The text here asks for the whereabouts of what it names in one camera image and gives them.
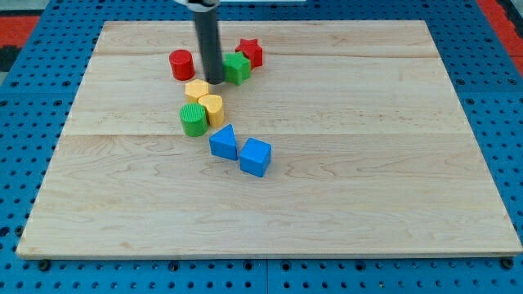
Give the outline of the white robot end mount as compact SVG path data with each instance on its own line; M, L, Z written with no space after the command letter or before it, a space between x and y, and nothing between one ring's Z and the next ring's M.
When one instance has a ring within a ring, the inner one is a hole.
M211 11L220 5L219 0L173 0L190 11Z

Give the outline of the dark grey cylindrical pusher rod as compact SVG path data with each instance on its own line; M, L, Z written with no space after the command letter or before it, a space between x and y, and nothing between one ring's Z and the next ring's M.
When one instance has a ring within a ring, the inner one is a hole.
M222 64L217 8L211 11L194 11L194 24L199 42L204 77L210 84L220 84L224 82L225 74Z

